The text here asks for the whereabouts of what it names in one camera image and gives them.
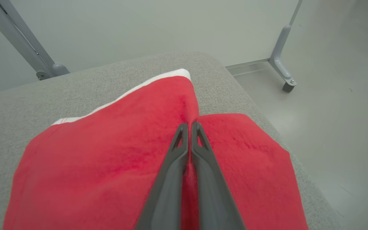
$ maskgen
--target gray metal leg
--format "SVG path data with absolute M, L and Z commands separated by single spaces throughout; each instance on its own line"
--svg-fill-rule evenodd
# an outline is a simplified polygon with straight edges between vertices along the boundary
M 292 75 L 283 65 L 280 58 L 280 55 L 282 54 L 282 49 L 285 46 L 286 39 L 288 38 L 291 27 L 291 25 L 287 25 L 282 29 L 282 32 L 280 33 L 278 41 L 276 42 L 275 48 L 272 52 L 271 58 L 269 59 L 269 63 L 289 86 L 296 86 L 296 81 L 292 78 Z

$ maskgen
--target red garment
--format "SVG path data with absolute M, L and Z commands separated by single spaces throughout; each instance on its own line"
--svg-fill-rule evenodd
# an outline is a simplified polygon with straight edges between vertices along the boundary
M 15 172 L 4 229 L 133 229 L 176 128 L 195 120 L 247 229 L 308 228 L 289 153 L 245 115 L 199 116 L 189 74 L 178 70 L 36 136 Z M 198 229 L 187 167 L 181 225 Z

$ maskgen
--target red towel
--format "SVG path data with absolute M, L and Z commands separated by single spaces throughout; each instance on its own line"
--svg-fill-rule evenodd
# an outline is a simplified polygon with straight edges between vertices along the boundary
M 133 229 L 179 124 L 203 125 L 247 229 L 307 229 L 289 153 L 241 114 L 199 116 L 190 75 L 156 76 L 26 147 L 4 229 Z M 193 166 L 183 229 L 198 229 Z

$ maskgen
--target gray cushion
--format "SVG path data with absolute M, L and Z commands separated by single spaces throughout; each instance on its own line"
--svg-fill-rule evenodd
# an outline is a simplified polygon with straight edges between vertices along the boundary
M 0 229 L 13 173 L 33 137 L 59 118 L 88 114 L 150 77 L 179 68 L 191 74 L 201 115 L 244 113 L 288 150 L 275 128 L 225 67 L 203 53 L 162 54 L 20 86 L 0 92 Z M 330 204 L 293 154 L 291 159 L 310 229 L 340 229 Z

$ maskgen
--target partition leg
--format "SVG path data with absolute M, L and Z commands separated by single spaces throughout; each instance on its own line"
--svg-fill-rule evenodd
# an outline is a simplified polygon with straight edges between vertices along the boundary
M 282 29 L 282 32 L 280 33 L 278 41 L 276 42 L 275 48 L 272 52 L 271 58 L 269 59 L 269 63 L 271 64 L 271 66 L 286 81 L 285 85 L 283 86 L 283 90 L 286 92 L 291 92 L 293 88 L 296 86 L 296 81 L 292 78 L 292 75 L 283 65 L 282 60 L 280 58 L 282 49 L 285 46 L 286 39 L 288 38 L 290 29 L 291 25 L 287 25 Z

